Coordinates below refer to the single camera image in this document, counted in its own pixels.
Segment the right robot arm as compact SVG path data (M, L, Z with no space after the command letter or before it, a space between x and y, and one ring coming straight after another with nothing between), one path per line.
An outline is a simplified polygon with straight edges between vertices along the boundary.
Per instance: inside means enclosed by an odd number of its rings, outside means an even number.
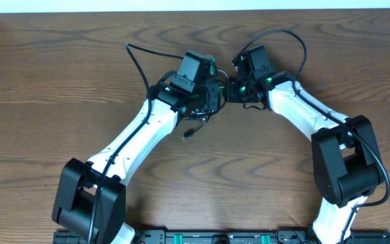
M313 177L322 196L312 224L318 243L344 243L359 208L387 180L371 122L338 113L306 92L288 72L278 73L264 46L244 48L232 58L236 76L229 102L254 108L258 102L289 120L311 142Z

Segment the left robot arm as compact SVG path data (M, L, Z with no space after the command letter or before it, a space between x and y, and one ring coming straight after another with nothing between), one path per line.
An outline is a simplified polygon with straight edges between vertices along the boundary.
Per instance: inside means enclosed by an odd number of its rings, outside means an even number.
M177 71L148 85L136 117L106 148L86 162L64 166L52 220L88 243L132 243L126 223L126 188L152 149L182 119L207 119L219 110L217 64L212 55L188 50Z

